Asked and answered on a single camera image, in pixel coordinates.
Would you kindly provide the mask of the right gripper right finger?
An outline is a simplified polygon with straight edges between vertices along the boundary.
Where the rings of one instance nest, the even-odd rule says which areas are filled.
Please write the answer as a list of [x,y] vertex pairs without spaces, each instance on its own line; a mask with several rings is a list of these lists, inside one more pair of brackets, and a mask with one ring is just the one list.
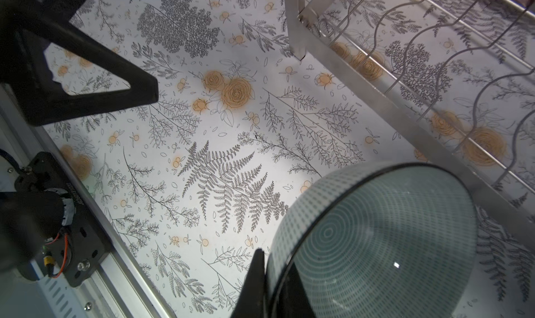
[[315,318],[298,269],[292,265],[278,296],[276,317]]

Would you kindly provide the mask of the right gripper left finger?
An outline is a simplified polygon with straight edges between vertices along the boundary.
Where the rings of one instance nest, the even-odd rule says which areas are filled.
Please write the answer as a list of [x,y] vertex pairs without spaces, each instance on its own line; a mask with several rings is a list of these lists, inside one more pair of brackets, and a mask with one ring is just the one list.
[[258,248],[254,252],[231,318],[264,317],[265,284],[265,255],[263,250]]

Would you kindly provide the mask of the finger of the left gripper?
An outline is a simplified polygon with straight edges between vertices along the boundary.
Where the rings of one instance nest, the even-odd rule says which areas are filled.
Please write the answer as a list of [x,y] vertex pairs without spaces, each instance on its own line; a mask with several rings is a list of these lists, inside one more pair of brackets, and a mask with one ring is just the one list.
[[26,122],[42,126],[158,102],[157,79],[37,9],[8,6],[8,87]]

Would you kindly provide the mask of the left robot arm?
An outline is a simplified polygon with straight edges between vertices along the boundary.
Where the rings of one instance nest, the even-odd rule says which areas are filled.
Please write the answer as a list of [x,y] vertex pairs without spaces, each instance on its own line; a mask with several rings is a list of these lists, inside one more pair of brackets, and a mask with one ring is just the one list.
[[[129,83],[128,89],[67,94],[52,78],[43,43],[52,42]],[[46,124],[107,114],[156,103],[157,79],[119,57],[39,4],[1,6],[1,82],[8,85],[26,125]],[[17,167],[12,192],[1,194],[1,270],[33,258],[46,241],[60,237],[57,253],[70,272],[79,258],[97,260],[110,248],[73,182],[49,152],[39,152]]]

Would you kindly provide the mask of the stainless steel dish rack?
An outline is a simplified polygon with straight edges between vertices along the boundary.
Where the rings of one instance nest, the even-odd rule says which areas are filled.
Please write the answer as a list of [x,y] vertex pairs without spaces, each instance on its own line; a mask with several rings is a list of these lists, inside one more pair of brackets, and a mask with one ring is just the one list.
[[534,0],[284,0],[314,56],[534,247]]

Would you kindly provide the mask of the floral tablecloth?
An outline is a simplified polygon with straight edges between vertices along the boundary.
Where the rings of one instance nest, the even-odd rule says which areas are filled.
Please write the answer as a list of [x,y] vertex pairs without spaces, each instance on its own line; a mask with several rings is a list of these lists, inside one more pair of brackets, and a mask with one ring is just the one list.
[[[157,79],[158,102],[46,130],[178,317],[228,317],[256,249],[324,176],[424,155],[311,54],[284,0],[82,0],[70,22]],[[534,247],[479,206],[449,317],[533,317]]]

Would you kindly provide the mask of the aluminium front rail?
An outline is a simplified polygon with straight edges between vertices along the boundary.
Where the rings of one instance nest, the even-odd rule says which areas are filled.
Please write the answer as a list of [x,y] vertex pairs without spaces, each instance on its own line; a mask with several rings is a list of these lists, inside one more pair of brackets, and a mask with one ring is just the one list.
[[66,272],[57,280],[42,277],[38,282],[58,316],[175,317],[48,133],[25,122],[5,89],[1,149],[20,168],[58,167],[61,188],[78,203]]

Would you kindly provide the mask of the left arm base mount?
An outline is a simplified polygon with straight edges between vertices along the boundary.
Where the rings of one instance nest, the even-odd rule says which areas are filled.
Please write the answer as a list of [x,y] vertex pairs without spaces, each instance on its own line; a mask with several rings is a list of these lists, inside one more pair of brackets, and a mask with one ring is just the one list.
[[51,252],[69,286],[79,287],[110,253],[111,241],[51,153],[37,153],[29,170],[14,184],[23,233]]

